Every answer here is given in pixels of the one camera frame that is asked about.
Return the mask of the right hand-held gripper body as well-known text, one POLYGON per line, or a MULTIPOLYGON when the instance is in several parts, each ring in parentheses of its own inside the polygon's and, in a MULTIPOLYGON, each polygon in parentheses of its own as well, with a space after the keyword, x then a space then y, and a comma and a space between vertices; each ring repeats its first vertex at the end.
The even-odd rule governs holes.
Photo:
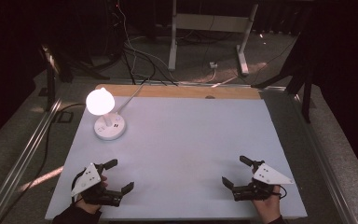
POLYGON ((232 189, 232 194, 235 201, 252 201, 252 200, 266 200, 273 194, 273 186, 294 184, 294 180, 278 172, 274 168, 267 165, 264 161, 253 161, 254 165, 251 167, 253 177, 251 182, 246 186, 238 186, 232 189))

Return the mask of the light grey table mat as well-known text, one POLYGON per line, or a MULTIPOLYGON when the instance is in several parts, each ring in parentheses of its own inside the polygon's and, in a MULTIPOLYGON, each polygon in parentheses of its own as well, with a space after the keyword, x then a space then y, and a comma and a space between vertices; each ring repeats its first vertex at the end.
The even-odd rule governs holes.
POLYGON ((52 219, 71 202, 74 177, 88 164, 116 159, 108 186, 133 183, 104 220, 251 219, 248 201, 236 202, 222 180, 246 185, 253 176, 241 156, 292 174, 268 108, 262 100, 117 98, 126 131, 103 141, 95 116, 85 112, 46 213, 52 219))

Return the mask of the black metal stand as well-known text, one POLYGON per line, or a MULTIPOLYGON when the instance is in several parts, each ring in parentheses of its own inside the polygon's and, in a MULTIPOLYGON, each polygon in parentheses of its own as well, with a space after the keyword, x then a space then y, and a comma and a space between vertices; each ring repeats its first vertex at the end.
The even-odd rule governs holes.
POLYGON ((42 50, 46 64, 46 86, 41 89, 39 95, 47 98, 45 110, 49 111, 56 101, 56 69, 50 50, 47 47, 42 50))

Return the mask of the white desk lamp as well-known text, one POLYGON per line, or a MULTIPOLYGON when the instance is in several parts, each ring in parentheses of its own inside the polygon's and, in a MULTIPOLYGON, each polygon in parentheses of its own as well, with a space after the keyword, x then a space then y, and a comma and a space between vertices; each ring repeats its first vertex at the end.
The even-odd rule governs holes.
POLYGON ((94 90, 86 98, 86 108, 97 116, 94 132, 102 140, 118 139, 126 130, 126 122, 118 113, 112 113, 116 105, 113 94, 105 88, 94 90))

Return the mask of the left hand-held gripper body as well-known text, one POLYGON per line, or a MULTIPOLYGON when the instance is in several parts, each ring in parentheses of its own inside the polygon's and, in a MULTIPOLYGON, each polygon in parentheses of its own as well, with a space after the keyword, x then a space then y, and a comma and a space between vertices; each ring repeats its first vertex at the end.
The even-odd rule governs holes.
POLYGON ((81 194, 86 203, 119 207, 122 194, 119 191, 108 190, 103 185, 103 171, 103 163, 90 163, 74 178, 71 197, 74 199, 81 194))

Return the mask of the aluminium floor rail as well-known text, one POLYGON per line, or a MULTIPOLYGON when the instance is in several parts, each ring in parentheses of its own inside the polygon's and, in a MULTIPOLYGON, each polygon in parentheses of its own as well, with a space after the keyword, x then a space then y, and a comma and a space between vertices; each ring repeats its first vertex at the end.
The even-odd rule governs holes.
POLYGON ((319 170, 324 178, 324 183, 327 186, 332 201, 335 204, 337 212, 341 218, 343 224, 358 224, 358 220, 354 213, 350 209, 347 200, 344 197, 341 187, 338 184, 335 173, 324 154, 324 150, 316 136, 310 123, 307 123, 302 115, 302 104, 301 100, 297 95, 289 94, 290 102, 299 118, 304 132, 310 144, 310 151, 315 158, 319 170))
POLYGON ((34 156, 38 146, 40 145, 45 133, 48 130, 49 124, 52 122, 57 111, 62 104, 62 99, 58 98, 51 106, 51 108, 44 113, 41 121, 38 123, 34 133, 28 141, 26 147, 17 158, 11 170, 7 174, 2 186, 0 187, 0 218, 4 213, 9 199, 11 198, 14 190, 18 186, 23 173, 25 172, 29 162, 34 156))

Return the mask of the white metal desk frame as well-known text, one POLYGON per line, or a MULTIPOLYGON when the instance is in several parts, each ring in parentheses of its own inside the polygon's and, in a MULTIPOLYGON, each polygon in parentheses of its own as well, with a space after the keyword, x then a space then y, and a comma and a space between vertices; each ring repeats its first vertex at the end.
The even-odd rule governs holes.
POLYGON ((242 33, 243 40, 236 47, 237 58, 240 66, 240 73, 243 76, 249 75, 249 68, 245 58, 245 47, 250 36, 258 4, 252 3, 249 15, 246 17, 231 17, 204 14, 186 14, 177 12, 177 0, 172 0, 172 36, 171 48, 168 60, 168 69, 174 71, 176 68, 177 41, 176 32, 178 29, 196 31, 214 31, 242 33))

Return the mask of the person's left hand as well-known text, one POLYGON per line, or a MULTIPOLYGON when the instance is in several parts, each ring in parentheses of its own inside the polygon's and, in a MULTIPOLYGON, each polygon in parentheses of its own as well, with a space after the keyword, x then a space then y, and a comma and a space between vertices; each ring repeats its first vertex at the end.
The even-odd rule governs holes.
POLYGON ((96 214, 102 208, 99 204, 86 203, 81 194, 77 195, 75 207, 80 208, 92 215, 96 214))

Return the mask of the black tripod stand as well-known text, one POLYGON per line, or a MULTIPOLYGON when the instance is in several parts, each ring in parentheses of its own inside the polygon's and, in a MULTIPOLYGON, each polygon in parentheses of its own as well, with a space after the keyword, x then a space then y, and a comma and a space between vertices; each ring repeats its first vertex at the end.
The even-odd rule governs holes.
POLYGON ((296 43, 293 45, 290 53, 283 63, 280 73, 261 83, 252 84, 252 87, 257 89, 265 89, 266 87, 278 82, 279 80, 282 80, 286 77, 291 77, 291 80, 287 84, 285 91, 288 94, 298 94, 299 90, 304 88, 301 115, 307 123, 310 123, 310 94, 312 72, 310 71, 310 66, 308 65, 305 44, 306 40, 304 35, 300 34, 296 38, 296 43))

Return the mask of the black square floor plate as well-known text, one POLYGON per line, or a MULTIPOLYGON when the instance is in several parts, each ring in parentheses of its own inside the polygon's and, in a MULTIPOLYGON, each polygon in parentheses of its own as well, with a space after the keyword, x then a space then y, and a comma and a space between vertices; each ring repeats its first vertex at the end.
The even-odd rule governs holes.
POLYGON ((55 123, 71 123, 74 117, 74 113, 73 112, 68 112, 68 111, 60 111, 58 112, 53 121, 55 123))

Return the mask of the person's right hand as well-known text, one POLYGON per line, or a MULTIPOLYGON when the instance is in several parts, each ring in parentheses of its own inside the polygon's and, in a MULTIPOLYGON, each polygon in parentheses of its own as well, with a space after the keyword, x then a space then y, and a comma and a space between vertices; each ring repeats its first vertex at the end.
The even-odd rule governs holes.
POLYGON ((273 194, 266 200, 252 200, 257 214, 263 224, 268 224, 270 221, 281 216, 280 209, 280 194, 281 188, 278 185, 273 186, 273 194))

